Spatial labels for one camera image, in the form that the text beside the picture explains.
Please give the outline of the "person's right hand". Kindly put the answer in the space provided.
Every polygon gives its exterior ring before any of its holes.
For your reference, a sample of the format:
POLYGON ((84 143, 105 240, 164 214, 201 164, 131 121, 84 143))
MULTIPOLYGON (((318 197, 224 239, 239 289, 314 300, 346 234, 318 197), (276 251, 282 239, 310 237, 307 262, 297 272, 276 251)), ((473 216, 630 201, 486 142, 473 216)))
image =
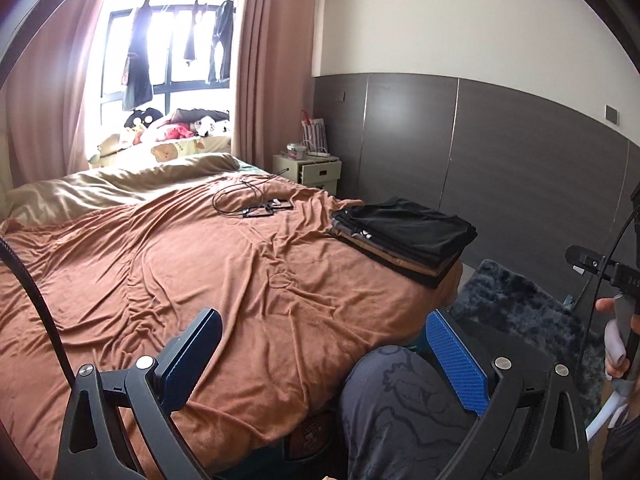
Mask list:
POLYGON ((613 378, 622 378, 630 367, 627 340, 630 333, 639 333, 639 317, 631 313, 630 302, 622 295, 598 299, 596 309, 615 315, 604 330, 605 370, 613 378))

